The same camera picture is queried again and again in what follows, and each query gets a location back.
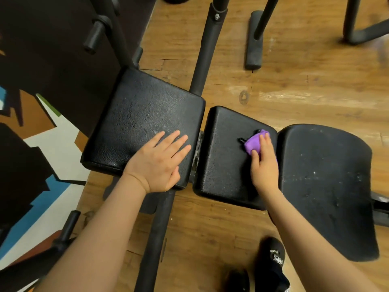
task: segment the left arm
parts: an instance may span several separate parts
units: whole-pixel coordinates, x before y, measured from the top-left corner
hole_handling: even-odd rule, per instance
[[[36,288],[36,292],[107,292],[118,279],[127,242],[146,193],[167,191],[180,179],[178,164],[191,146],[159,132],[128,162],[108,199]]]

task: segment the curved seat pad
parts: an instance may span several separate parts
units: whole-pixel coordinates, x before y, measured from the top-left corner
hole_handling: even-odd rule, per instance
[[[179,129],[192,150],[179,166],[187,185],[205,100],[134,68],[123,69],[81,157],[91,170],[121,176],[128,160],[157,132]]]
[[[377,259],[370,147],[343,130],[298,124],[279,132],[277,158],[280,189],[296,209],[349,260]]]
[[[239,141],[261,129],[269,131],[276,147],[277,131],[274,128],[225,107],[211,108],[193,191],[214,200],[264,210],[265,205],[251,183],[251,157]]]

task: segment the purple cleaning cloth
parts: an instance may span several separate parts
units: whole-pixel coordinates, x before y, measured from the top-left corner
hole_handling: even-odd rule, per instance
[[[269,133],[266,130],[262,129],[261,132],[257,133],[256,135],[250,137],[245,143],[244,148],[246,152],[251,156],[251,151],[255,149],[258,154],[260,154],[260,135],[263,135],[265,137],[265,134]]]

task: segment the blue painted shape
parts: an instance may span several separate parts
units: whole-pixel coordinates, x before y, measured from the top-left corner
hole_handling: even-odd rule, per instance
[[[6,93],[6,90],[0,86],[0,110],[3,109]]]
[[[68,188],[70,183],[57,181],[54,175],[46,179],[49,191],[43,191],[31,202],[32,208],[9,231],[7,238],[0,248],[0,259],[19,241],[29,228]]]

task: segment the brown painted shape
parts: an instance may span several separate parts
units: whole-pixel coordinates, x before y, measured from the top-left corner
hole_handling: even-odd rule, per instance
[[[20,101],[24,126],[19,126],[13,108],[11,108],[11,117],[0,115],[0,122],[8,125],[20,138],[25,139],[55,128],[35,96],[20,90]]]
[[[80,149],[80,151],[83,152],[87,141],[88,137],[86,137],[83,132],[79,131],[74,143]]]
[[[41,253],[43,251],[46,251],[47,249],[49,249],[51,247],[53,240],[55,240],[56,238],[59,237],[60,233],[61,233],[61,231],[56,231],[51,236],[49,236],[48,238],[46,238],[45,240],[40,242],[38,245],[36,245],[34,248],[32,248],[30,251],[28,251],[25,254],[23,254],[22,256],[20,256],[17,260],[12,262],[10,265],[21,262],[23,260],[26,260],[26,259],[34,256],[34,255]]]

